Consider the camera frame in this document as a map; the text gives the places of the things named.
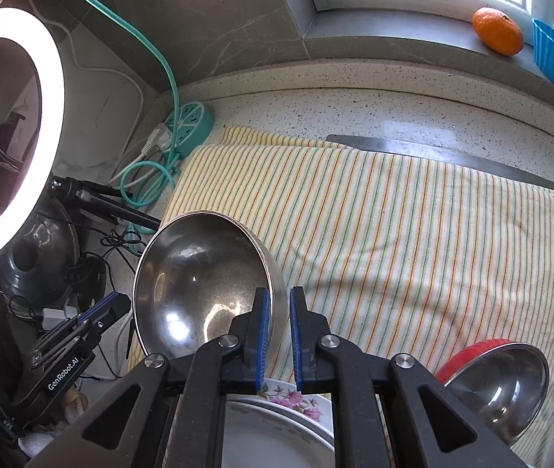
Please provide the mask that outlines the gloved left hand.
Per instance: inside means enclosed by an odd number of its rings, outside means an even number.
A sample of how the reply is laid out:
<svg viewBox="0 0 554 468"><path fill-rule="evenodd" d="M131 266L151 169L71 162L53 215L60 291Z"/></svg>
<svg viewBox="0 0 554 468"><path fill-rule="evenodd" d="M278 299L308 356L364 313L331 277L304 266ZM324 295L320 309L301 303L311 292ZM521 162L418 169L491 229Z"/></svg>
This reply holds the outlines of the gloved left hand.
<svg viewBox="0 0 554 468"><path fill-rule="evenodd" d="M88 398L75 388L69 389L60 399L59 404L51 410L51 416L44 419L42 424L27 429L18 438L19 449L32 459L69 425L89 408Z"/></svg>

